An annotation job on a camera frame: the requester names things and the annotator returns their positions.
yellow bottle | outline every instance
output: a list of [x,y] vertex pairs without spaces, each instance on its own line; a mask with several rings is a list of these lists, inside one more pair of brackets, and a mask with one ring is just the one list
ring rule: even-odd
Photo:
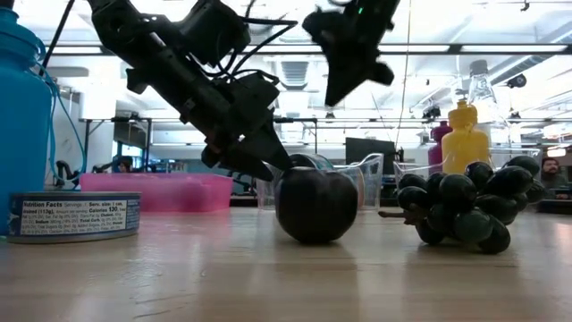
[[449,112],[449,125],[453,128],[442,140],[443,172],[463,174],[467,165],[482,161],[490,164],[489,138],[475,128],[477,112],[466,100],[457,103]]

computer monitor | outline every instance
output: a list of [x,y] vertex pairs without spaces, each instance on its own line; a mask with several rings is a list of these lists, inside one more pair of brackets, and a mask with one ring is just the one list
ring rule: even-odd
[[395,174],[395,143],[391,141],[346,138],[346,164],[360,162],[372,153],[383,153],[383,175]]

blue water bottle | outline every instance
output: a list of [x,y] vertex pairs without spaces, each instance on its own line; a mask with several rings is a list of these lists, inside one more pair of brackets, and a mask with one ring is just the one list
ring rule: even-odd
[[9,198],[44,189],[52,94],[31,67],[46,48],[0,3],[0,235],[8,234]]

bunch of grapes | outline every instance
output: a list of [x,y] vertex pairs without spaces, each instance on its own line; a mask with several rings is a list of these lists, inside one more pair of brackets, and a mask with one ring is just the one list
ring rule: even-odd
[[510,245],[507,226],[529,203],[543,199],[545,189],[534,177],[536,161],[514,157],[496,173],[484,162],[467,166],[465,174],[431,174],[427,181],[405,174],[399,182],[398,203],[406,211],[421,208],[416,223],[423,242],[439,244],[445,237],[476,244],[486,254]]

desk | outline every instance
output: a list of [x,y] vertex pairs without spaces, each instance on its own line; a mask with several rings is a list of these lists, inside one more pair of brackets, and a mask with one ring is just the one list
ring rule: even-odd
[[523,214],[498,256],[425,246],[400,219],[359,215],[300,247],[272,212],[142,218],[124,239],[0,244],[13,322],[569,321],[572,219]]

